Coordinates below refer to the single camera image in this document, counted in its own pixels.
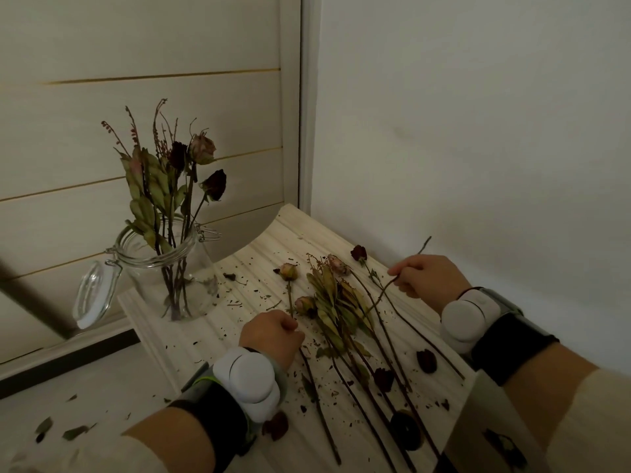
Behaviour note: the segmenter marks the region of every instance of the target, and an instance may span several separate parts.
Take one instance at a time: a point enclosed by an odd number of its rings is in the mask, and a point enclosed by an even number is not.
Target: sleeve
[[[555,473],[628,472],[631,378],[596,370],[580,384],[546,454]]]
[[[160,459],[132,437],[116,437],[101,446],[78,448],[49,462],[15,458],[9,473],[169,473]]]

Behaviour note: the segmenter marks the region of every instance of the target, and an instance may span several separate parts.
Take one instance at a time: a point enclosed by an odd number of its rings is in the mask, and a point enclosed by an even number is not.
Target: glass jar
[[[182,219],[173,222],[176,239],[182,238]],[[156,316],[190,320],[205,315],[217,303],[218,283],[215,267],[203,246],[220,238],[216,231],[195,228],[173,250],[157,255],[145,238],[129,226],[106,250],[114,260],[95,262],[83,277],[73,316],[80,328],[87,328],[107,311],[121,272],[130,278],[135,290]]]

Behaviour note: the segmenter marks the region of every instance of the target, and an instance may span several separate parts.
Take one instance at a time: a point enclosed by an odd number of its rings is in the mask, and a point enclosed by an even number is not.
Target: black wristband
[[[477,342],[471,359],[502,386],[526,361],[554,342],[558,342],[554,335],[542,334],[522,315],[507,313]]]
[[[199,421],[215,451],[213,472],[222,473],[245,444],[248,420],[236,400],[219,383],[203,380],[192,389],[199,392],[195,400],[181,398],[169,406],[186,410]]]

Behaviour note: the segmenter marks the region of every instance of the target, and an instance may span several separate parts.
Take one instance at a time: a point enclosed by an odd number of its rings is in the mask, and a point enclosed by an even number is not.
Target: wrist device
[[[526,320],[513,302],[484,287],[469,289],[445,306],[440,336],[500,386],[528,359],[558,342]]]
[[[169,406],[193,414],[215,450],[215,472],[223,472],[235,454],[245,454],[256,431],[272,417],[287,392],[276,362],[253,349],[228,350],[214,365],[196,374]]]

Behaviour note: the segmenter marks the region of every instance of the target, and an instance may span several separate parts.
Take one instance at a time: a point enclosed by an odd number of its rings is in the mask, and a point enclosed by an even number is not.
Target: table
[[[207,316],[188,322],[172,323],[147,312],[144,302],[135,291],[122,293],[119,301],[148,354],[169,379],[174,393],[177,393],[204,360],[212,364],[228,348],[236,346],[241,327],[258,312],[271,309],[277,304],[279,309],[288,309],[286,284],[272,271],[282,263],[298,264],[300,278],[293,283],[294,299],[313,293],[305,277],[309,271],[307,253],[317,257],[329,253],[336,254],[354,269],[376,298],[379,290],[370,281],[367,270],[362,269],[359,263],[351,258],[352,247],[351,243],[307,214],[287,205],[281,208],[276,219],[252,243],[217,262],[220,298],[217,299],[217,306]],[[386,268],[379,262],[369,259],[368,266],[384,280],[389,278]],[[236,274],[240,283],[225,279],[222,272]],[[349,278],[349,282],[363,291],[354,278]],[[401,315],[437,345],[465,375],[466,379],[463,381],[439,355],[438,370],[433,374],[423,373],[416,360],[416,351],[430,348],[429,345],[393,314],[385,298],[380,302],[379,309],[384,322],[413,387],[410,396],[438,449],[442,451],[475,381],[475,375],[468,365],[440,340],[438,316],[435,312],[421,301],[407,298],[396,288],[389,288],[387,292]],[[269,435],[259,437],[247,455],[235,458],[228,471],[389,471],[390,468],[359,409],[353,404],[335,370],[331,368],[331,360],[327,357],[316,359],[317,346],[314,342],[321,343],[323,338],[314,331],[315,325],[310,320],[298,316],[298,321],[300,329],[306,334],[303,349],[311,359],[309,363],[322,399],[322,409],[338,446],[342,465],[338,466],[335,463],[320,425],[316,406],[304,392],[301,378],[303,373],[307,375],[307,371],[302,359],[296,356],[288,372],[288,394],[280,406],[288,416],[289,431],[276,442],[273,442]],[[386,346],[383,332],[380,333],[379,337]],[[368,339],[363,343],[373,354],[370,359],[373,368],[385,366],[382,365],[376,344]],[[351,379],[350,372],[343,365],[340,366],[340,370],[346,375],[347,380]],[[373,384],[371,388],[374,395],[377,395],[376,386]],[[352,389],[378,430],[397,471],[408,471],[403,457],[383,423],[379,421],[367,396],[357,384]],[[375,398],[381,402],[383,411],[388,412],[385,402],[381,398]],[[396,408],[404,407],[405,399],[396,384],[390,398]],[[445,399],[449,401],[449,409],[441,405]],[[306,413],[302,412],[301,405],[307,408]],[[419,472],[434,470],[437,458],[427,441],[421,449],[410,452],[409,455]]]

